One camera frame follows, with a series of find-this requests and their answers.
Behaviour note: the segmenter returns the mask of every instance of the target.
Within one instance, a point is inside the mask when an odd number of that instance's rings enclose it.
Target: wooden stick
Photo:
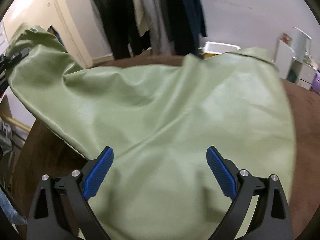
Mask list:
[[[15,125],[15,126],[18,126],[18,127],[21,128],[22,130],[25,130],[25,131],[27,131],[27,132],[30,132],[30,131],[31,131],[31,127],[23,124],[22,122],[19,122],[18,120],[14,119],[14,118],[11,118],[11,117],[7,116],[7,115],[4,114],[4,113],[0,113],[0,117],[1,117],[2,119],[4,119],[5,121],[12,123],[12,124]]]

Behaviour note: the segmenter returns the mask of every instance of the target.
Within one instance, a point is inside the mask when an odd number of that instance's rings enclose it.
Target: brown surface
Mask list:
[[[123,68],[148,64],[180,66],[182,59],[170,56],[135,57],[110,61],[108,65]],[[283,81],[283,84],[290,101],[297,137],[297,161],[290,201],[293,233],[296,237],[308,224],[320,203],[320,96],[288,81]],[[12,196],[23,215],[28,215],[33,194],[43,174],[64,176],[74,169],[81,169],[85,163],[84,158],[36,121],[20,153],[12,178]],[[67,211],[67,214],[76,232],[74,219],[70,219],[72,213]]]

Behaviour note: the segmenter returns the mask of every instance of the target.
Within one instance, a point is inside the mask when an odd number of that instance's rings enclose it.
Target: green fabric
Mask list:
[[[188,55],[182,67],[83,69],[39,27],[7,54],[25,47],[29,56],[6,75],[26,108],[88,159],[114,149],[89,201],[112,239],[208,239],[231,203],[206,163],[211,145],[255,176],[277,174],[289,197],[294,129],[265,50]]]

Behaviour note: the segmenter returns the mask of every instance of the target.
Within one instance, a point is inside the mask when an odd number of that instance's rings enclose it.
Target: blue textured pad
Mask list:
[[[211,147],[207,150],[207,163],[216,177],[224,195],[234,200],[237,196],[236,182],[219,156]]]
[[[84,182],[83,197],[86,201],[98,192],[102,181],[113,163],[113,150],[108,148]]]

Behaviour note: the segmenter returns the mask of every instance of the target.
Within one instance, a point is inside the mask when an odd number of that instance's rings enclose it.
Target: gray wall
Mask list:
[[[320,26],[304,0],[202,0],[208,40],[262,47],[274,55],[283,32],[298,27],[313,38],[311,55],[320,59]]]
[[[101,36],[90,0],[66,0],[71,17],[92,58],[103,57],[111,49]]]

